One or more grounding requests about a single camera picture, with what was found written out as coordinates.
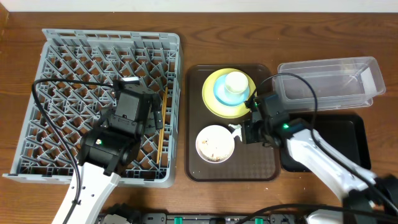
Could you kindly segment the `wooden chopstick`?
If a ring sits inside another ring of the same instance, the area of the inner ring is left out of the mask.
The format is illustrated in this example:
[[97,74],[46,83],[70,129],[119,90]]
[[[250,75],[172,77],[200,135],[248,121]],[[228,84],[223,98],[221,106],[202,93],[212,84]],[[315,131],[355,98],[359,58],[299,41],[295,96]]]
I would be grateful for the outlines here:
[[157,153],[157,164],[160,165],[160,159],[162,155],[163,141],[164,141],[164,129],[165,129],[165,116],[167,109],[167,95],[168,95],[168,87],[165,87],[165,92],[162,101],[162,122],[163,128],[159,131],[159,145],[158,145],[158,153]]
[[[165,125],[165,109],[166,109],[166,101],[167,101],[167,92],[164,93],[162,99],[162,116],[163,116],[163,125]],[[164,139],[164,127],[159,131],[159,142],[158,142],[158,151],[157,151],[157,165],[160,165],[161,152],[163,147],[163,139]]]

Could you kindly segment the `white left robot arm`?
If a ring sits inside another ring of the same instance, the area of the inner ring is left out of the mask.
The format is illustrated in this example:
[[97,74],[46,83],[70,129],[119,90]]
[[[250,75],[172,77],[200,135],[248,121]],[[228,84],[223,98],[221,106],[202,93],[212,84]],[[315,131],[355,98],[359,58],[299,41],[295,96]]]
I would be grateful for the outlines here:
[[114,87],[116,107],[100,118],[80,140],[78,169],[53,219],[54,223],[93,223],[123,172],[138,156],[147,120],[163,127],[162,100],[150,88],[127,84]]

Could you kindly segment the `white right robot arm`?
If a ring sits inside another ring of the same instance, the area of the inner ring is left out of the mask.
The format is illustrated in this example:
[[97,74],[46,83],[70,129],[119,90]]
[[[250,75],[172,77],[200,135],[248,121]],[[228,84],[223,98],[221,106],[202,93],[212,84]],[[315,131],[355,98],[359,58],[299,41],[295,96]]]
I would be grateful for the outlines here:
[[263,142],[282,149],[314,173],[343,203],[342,207],[295,204],[308,219],[341,223],[397,223],[397,178],[379,178],[342,155],[315,130],[315,120],[291,119],[278,95],[251,95],[245,101],[252,118],[243,124],[243,143]]

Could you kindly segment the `white tissue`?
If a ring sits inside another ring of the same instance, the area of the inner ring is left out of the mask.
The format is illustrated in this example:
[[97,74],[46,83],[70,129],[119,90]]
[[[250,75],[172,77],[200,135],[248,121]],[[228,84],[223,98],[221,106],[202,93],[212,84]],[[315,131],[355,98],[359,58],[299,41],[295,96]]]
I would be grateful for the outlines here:
[[242,142],[242,126],[240,124],[229,124],[228,125],[231,129],[233,129],[233,132],[231,133],[232,137],[238,137],[239,140]]

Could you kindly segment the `white bowl with food residue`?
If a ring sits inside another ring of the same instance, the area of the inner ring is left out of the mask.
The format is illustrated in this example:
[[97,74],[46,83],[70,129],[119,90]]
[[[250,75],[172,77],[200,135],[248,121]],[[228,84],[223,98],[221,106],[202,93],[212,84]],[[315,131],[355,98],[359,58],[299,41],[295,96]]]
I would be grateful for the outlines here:
[[220,125],[211,125],[198,133],[195,148],[204,161],[218,164],[227,161],[232,156],[235,141],[228,129]]

